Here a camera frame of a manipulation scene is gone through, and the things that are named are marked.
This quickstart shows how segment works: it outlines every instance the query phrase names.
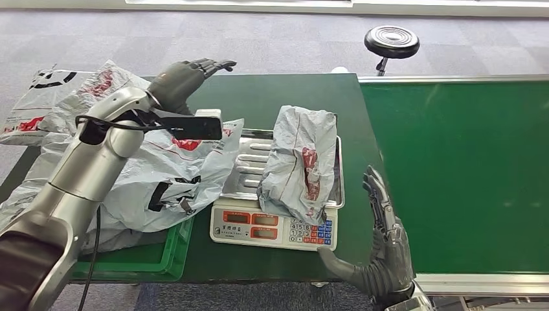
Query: stool leg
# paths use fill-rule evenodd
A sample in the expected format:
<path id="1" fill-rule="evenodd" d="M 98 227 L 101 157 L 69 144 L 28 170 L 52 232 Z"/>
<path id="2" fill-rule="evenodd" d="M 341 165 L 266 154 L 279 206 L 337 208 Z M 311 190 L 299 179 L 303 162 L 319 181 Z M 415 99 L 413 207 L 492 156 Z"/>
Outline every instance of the stool leg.
<path id="1" fill-rule="evenodd" d="M 387 57 L 384 57 L 375 67 L 377 70 L 377 76 L 385 76 L 385 65 L 387 65 Z"/>

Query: scale display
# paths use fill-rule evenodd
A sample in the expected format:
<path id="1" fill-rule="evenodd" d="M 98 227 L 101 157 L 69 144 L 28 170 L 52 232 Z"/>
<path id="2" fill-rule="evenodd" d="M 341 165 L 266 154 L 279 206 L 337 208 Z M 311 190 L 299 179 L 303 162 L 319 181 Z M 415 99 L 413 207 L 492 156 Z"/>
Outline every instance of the scale display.
<path id="1" fill-rule="evenodd" d="M 316 251 L 319 246 L 334 250 L 337 245 L 337 209 L 326 209 L 324 225 L 265 214 L 257 201 L 219 199 L 212 207 L 210 237 L 219 243 L 266 248 Z"/>

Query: table edge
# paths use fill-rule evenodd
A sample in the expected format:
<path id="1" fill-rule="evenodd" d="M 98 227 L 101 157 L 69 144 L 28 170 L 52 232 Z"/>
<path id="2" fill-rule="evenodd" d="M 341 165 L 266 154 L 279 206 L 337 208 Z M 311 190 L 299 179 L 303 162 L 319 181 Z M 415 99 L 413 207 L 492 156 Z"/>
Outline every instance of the table edge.
<path id="1" fill-rule="evenodd" d="M 419 273 L 416 280 L 428 295 L 549 297 L 549 275 Z"/>
<path id="2" fill-rule="evenodd" d="M 448 83 L 448 82 L 520 82 L 547 81 L 549 75 L 501 76 L 359 76 L 359 84 L 373 83 Z"/>

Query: scale keypad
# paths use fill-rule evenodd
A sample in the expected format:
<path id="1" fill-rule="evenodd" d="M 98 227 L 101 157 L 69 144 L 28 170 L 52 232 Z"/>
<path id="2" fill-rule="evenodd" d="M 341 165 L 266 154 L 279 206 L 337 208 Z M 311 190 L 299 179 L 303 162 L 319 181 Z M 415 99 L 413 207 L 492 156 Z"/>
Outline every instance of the scale keypad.
<path id="1" fill-rule="evenodd" d="M 308 225 L 296 218 L 290 219 L 289 241 L 294 243 L 331 245 L 332 220 L 326 220 L 324 225 Z"/>

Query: digital scale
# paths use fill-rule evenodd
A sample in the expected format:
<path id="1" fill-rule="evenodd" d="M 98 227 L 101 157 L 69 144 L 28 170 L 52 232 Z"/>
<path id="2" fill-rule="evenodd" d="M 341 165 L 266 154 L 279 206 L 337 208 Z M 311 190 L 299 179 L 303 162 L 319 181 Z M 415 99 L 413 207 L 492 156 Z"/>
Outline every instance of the digital scale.
<path id="1" fill-rule="evenodd" d="M 326 223 L 309 225 L 291 217 L 262 212 L 257 187 L 267 164 L 273 131 L 243 130 L 236 164 L 214 202 L 210 237 L 214 242 L 316 251 L 337 246 L 337 211 L 344 205 L 341 140 L 336 142 L 334 182 L 326 204 Z"/>

